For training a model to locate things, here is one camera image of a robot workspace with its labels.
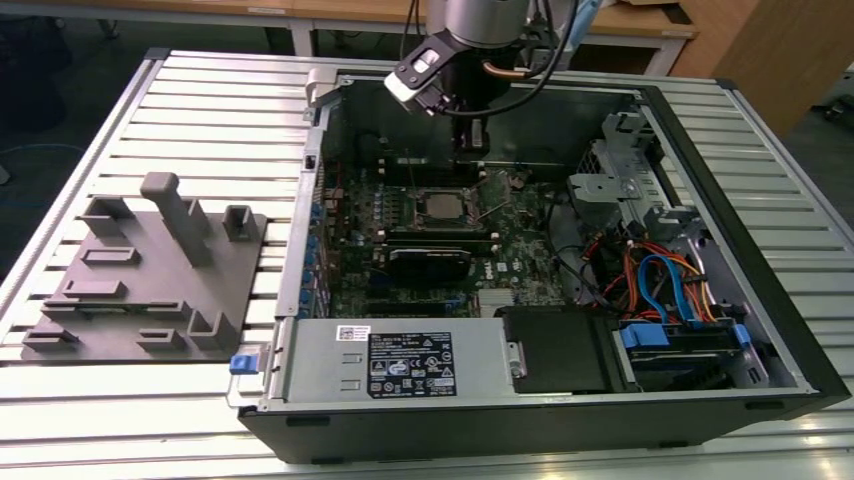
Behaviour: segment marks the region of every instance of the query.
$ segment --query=warning label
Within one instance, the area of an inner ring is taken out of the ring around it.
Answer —
[[[450,332],[371,334],[367,363],[373,398],[457,395]]]

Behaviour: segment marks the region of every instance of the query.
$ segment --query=sticker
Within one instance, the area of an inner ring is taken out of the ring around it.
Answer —
[[[367,363],[367,388],[373,398],[457,395],[450,332],[369,335]]]
[[[274,15],[284,15],[284,8],[250,7],[247,10],[250,13],[272,13]]]
[[[339,325],[335,340],[339,342],[367,342],[370,334],[370,325]]]
[[[691,32],[678,32],[675,30],[662,30],[662,36],[663,37],[685,37],[685,38],[691,38],[694,36],[694,33]]]

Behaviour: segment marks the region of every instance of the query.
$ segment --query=blue latch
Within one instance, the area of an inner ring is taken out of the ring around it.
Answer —
[[[748,327],[745,327],[742,324],[736,324],[736,326],[733,327],[733,332],[736,333],[736,340],[738,340],[738,344],[742,347],[750,346],[752,339]]]
[[[670,345],[665,326],[658,323],[633,323],[619,331],[619,336],[627,349]]]
[[[258,375],[258,355],[235,355],[228,362],[232,375]]]

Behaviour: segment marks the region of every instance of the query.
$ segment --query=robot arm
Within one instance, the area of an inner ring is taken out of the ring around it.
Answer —
[[[602,3],[569,0],[569,5],[559,5],[567,20],[555,41],[554,1],[542,1],[543,24],[541,15],[530,15],[539,11],[531,8],[531,0],[433,0],[433,34],[401,61],[385,83],[407,110],[454,118],[458,160],[477,160],[486,155],[487,118],[519,107],[539,93],[561,59],[578,47]],[[515,71],[521,54],[527,53],[530,59],[533,50],[542,47],[550,47],[547,61],[527,72]],[[490,108],[490,103],[507,93],[511,81],[541,73],[539,83],[522,99]]]

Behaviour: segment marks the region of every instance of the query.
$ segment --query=aluminum table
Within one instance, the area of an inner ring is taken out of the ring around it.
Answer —
[[[206,211],[248,203],[272,219],[243,333],[244,344],[270,341],[309,130],[306,81],[319,65],[377,72],[394,64],[184,51],[144,60],[0,288],[0,477],[850,478],[853,401],[691,448],[321,467],[284,464],[243,429],[235,410],[258,398],[260,378],[231,377],[224,364],[20,364],[40,299],[87,234],[75,219],[87,197],[130,195],[132,208],[152,209],[136,193],[148,171],[179,174],[182,195],[202,199]],[[741,93],[711,80],[558,75],[661,88],[854,388],[854,234]]]

